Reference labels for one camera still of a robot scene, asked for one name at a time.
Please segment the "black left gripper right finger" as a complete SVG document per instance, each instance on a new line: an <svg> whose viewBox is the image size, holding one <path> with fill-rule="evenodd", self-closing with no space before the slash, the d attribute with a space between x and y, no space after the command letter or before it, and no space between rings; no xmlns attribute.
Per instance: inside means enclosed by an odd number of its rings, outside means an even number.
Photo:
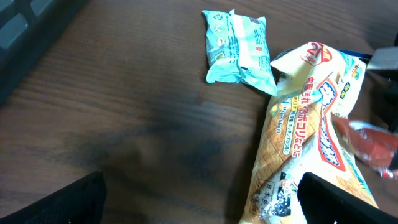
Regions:
<svg viewBox="0 0 398 224"><path fill-rule="evenodd" d="M304 173L297 197L308 223L397 224L396 217L311 172Z"/></svg>

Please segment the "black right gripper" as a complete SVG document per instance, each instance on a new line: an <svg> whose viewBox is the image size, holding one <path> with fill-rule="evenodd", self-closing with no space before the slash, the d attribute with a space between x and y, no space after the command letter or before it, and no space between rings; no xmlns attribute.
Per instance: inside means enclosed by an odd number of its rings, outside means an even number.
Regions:
<svg viewBox="0 0 398 224"><path fill-rule="evenodd" d="M397 70L389 70L387 77L390 84L384 97L392 108L392 111L389 112L390 118L387 123L390 131L397 131Z"/></svg>

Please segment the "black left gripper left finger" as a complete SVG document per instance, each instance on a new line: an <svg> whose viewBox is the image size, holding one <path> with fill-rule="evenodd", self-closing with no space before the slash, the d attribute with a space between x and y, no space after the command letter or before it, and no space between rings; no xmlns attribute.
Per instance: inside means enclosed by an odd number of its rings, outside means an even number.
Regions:
<svg viewBox="0 0 398 224"><path fill-rule="evenodd" d="M95 171L1 218L1 224L100 224L105 200L104 175Z"/></svg>

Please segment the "red Top chocolate bar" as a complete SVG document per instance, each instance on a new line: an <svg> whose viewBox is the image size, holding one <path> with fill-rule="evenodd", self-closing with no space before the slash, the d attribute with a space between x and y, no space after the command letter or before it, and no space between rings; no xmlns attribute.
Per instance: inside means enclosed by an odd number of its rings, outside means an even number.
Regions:
<svg viewBox="0 0 398 224"><path fill-rule="evenodd" d="M331 118L348 150L381 177L397 179L396 134L360 120Z"/></svg>

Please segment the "yellow chips bag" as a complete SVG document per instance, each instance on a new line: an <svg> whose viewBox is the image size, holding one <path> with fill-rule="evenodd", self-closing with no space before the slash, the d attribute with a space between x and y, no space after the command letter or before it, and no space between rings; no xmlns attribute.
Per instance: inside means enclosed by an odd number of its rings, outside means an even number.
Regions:
<svg viewBox="0 0 398 224"><path fill-rule="evenodd" d="M309 42L272 62L281 76L270 99L241 223L306 223L297 198L312 172L375 205L332 116L346 118L361 90L368 56Z"/></svg>

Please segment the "teal snack packet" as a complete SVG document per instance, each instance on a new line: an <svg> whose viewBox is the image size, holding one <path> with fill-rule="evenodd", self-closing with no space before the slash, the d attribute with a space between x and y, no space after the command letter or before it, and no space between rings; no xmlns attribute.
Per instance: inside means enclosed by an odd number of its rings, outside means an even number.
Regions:
<svg viewBox="0 0 398 224"><path fill-rule="evenodd" d="M207 23L206 56L208 83L243 83L275 96L266 42L266 18L229 12L202 11Z"/></svg>

